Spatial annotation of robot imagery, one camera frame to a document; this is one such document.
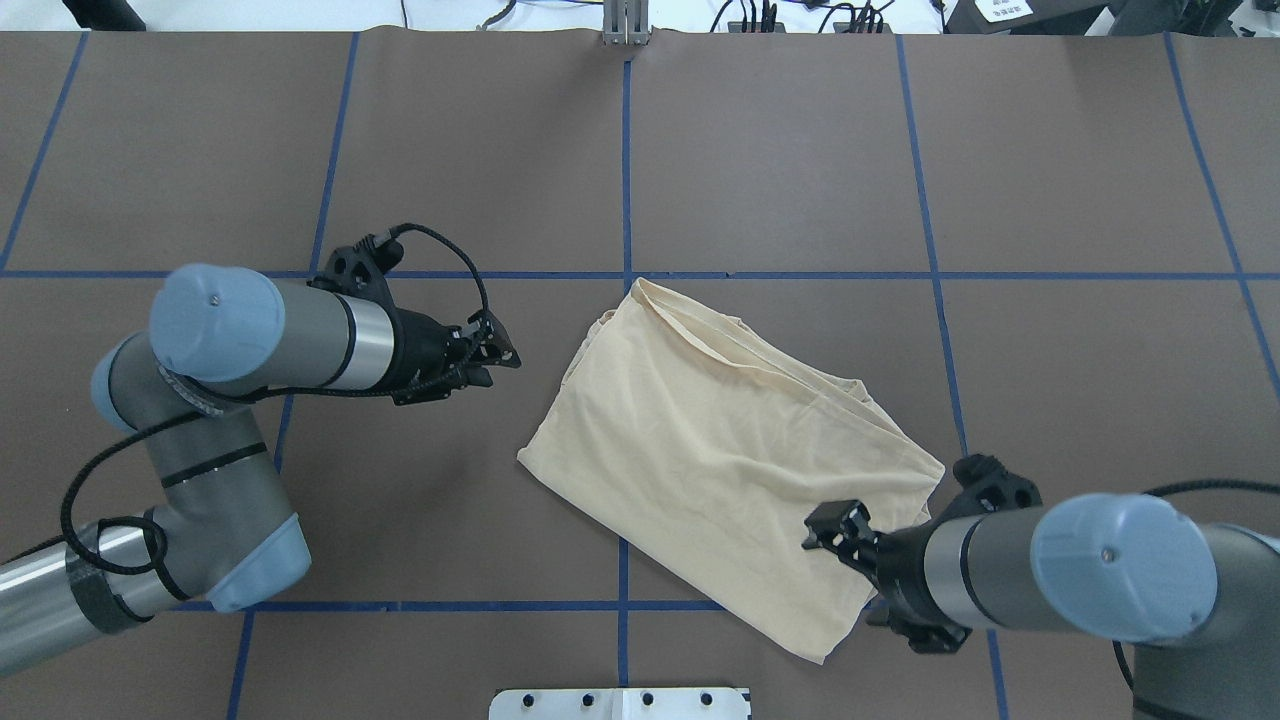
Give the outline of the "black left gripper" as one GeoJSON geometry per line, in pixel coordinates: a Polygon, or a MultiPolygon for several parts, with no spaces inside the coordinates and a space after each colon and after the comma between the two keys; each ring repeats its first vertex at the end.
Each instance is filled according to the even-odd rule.
{"type": "Polygon", "coordinates": [[[493,387],[492,366],[522,366],[509,333],[492,310],[477,310],[463,327],[443,325],[404,309],[396,316],[401,336],[392,400],[398,406],[448,398],[466,387],[493,387]]]}

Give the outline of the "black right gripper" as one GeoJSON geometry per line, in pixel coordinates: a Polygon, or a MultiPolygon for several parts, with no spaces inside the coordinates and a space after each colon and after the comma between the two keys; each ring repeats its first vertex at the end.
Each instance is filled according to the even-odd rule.
{"type": "Polygon", "coordinates": [[[846,568],[873,577],[886,602],[883,625],[923,655],[952,655],[972,629],[946,616],[925,579],[925,551],[934,525],[892,533],[870,527],[870,512],[860,500],[819,503],[804,520],[803,550],[824,550],[846,568]]]}

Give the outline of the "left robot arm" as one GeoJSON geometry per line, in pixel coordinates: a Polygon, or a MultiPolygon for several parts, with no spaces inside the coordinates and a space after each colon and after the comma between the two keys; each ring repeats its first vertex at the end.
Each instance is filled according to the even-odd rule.
{"type": "Polygon", "coordinates": [[[174,270],[147,328],[93,370],[92,400],[123,439],[74,477],[60,538],[3,565],[3,675],[188,600],[248,609],[308,571],[255,404],[431,402],[520,364],[488,304],[442,324],[398,307],[370,260],[338,259],[303,283],[241,266],[174,270]]]}

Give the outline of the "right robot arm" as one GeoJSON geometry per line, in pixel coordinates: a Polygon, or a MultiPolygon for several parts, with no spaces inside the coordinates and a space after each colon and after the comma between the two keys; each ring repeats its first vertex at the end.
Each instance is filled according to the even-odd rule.
{"type": "Polygon", "coordinates": [[[884,600],[883,624],[918,653],[974,632],[1079,633],[1129,644],[1135,719],[1275,719],[1277,541],[1199,524],[1149,495],[874,530],[855,500],[806,518],[826,550],[884,600]]]}

